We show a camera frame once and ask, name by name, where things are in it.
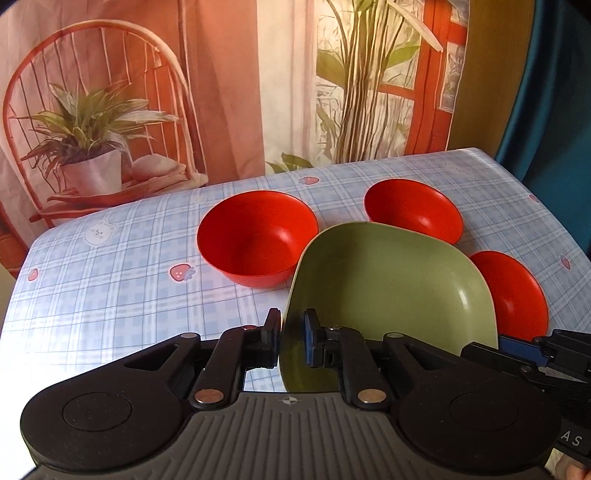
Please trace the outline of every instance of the table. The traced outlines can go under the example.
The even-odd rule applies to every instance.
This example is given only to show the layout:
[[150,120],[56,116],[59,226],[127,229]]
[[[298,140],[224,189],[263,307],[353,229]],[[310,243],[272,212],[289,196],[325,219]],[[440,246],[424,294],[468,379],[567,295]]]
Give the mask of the table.
[[[591,262],[558,220],[477,149],[300,170],[172,193],[71,220],[32,245],[0,338],[0,478],[33,467],[18,428],[36,392],[182,332],[205,339],[261,325],[284,310],[288,283],[254,290],[205,263],[195,243],[205,213],[233,194],[273,189],[301,198],[321,228],[366,220],[363,195],[403,177],[448,196],[465,222],[466,254],[498,250],[541,284],[550,328],[591,330]],[[194,269],[187,275],[186,271]],[[250,372],[245,388],[281,391],[277,369]]]

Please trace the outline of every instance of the plastic bowl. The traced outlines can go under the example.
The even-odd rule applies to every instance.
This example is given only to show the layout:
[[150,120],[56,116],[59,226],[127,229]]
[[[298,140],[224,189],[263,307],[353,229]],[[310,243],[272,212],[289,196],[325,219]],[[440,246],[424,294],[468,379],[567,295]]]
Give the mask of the plastic bowl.
[[356,222],[324,230],[304,251],[281,332],[289,391],[338,388],[334,371],[306,366],[303,313],[366,339],[402,332],[459,355],[470,342],[497,347],[495,309],[478,269],[457,248],[420,233]]
[[440,191],[419,181],[389,179],[372,185],[363,199],[369,220],[424,233],[449,244],[462,236],[462,216]]
[[502,335],[531,342],[548,330],[548,304],[531,272],[515,258],[483,251],[470,257],[485,278]]
[[227,278],[255,288],[288,279],[318,234],[314,212],[286,193],[257,190],[234,195],[205,215],[197,230],[203,258]]

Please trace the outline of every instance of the red chair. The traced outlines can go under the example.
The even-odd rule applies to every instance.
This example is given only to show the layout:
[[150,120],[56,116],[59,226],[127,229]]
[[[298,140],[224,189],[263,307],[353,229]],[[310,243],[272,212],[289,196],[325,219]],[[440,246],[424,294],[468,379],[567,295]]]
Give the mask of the red chair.
[[[84,91],[128,85],[148,109],[176,115],[177,122],[145,127],[152,139],[130,142],[131,159],[156,153],[178,163],[176,170],[145,181],[123,171],[122,190],[83,197],[59,168],[44,176],[47,162],[21,161],[40,140],[34,122],[16,117],[54,109],[49,84]],[[193,189],[207,182],[199,129],[187,80],[174,52],[146,28],[125,21],[90,20],[70,25],[42,41],[12,75],[2,108],[4,131],[22,182],[37,207],[35,222],[77,218],[122,203],[162,193]]]

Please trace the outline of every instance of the bear face print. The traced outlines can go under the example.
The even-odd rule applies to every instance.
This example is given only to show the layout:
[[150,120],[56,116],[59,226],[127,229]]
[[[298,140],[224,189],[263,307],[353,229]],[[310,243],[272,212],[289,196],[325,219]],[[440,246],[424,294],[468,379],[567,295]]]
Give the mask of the bear face print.
[[116,225],[110,225],[107,220],[103,219],[84,232],[84,240],[90,246],[98,247],[105,244],[115,230],[117,230]]

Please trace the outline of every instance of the white flower pot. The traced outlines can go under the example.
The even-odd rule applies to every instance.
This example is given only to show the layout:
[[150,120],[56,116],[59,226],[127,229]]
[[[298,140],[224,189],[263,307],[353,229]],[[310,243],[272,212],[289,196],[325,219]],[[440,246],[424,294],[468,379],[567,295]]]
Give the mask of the white flower pot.
[[69,187],[83,197],[121,191],[121,152],[117,149],[80,163],[62,165]]

